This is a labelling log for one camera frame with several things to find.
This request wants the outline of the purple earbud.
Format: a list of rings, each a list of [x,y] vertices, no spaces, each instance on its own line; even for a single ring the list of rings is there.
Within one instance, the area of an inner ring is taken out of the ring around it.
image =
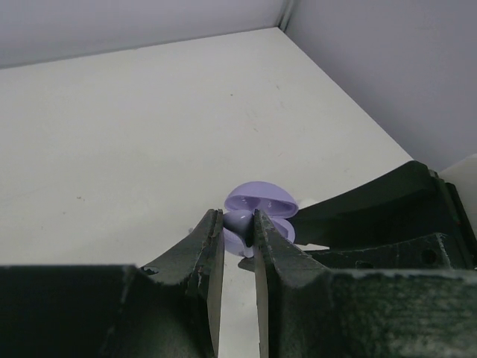
[[[224,238],[230,252],[239,252],[253,245],[253,214],[235,210],[224,214]]]

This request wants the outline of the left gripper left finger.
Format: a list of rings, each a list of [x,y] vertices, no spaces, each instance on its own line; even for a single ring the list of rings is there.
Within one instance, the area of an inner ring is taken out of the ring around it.
[[[143,267],[1,267],[3,357],[216,357],[223,213]]]

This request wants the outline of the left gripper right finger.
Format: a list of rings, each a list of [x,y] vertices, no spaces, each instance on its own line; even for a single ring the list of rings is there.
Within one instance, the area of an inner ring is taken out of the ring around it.
[[[476,273],[330,269],[254,215],[262,357],[474,357]]]

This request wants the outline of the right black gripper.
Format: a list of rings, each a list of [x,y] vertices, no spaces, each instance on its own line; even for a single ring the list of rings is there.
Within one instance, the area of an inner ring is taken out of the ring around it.
[[[475,269],[476,236],[456,186],[415,160],[334,198],[298,211],[290,220],[297,245],[352,248],[376,241],[376,226],[435,194],[445,202],[458,242],[433,233],[403,242],[307,254],[331,269]]]

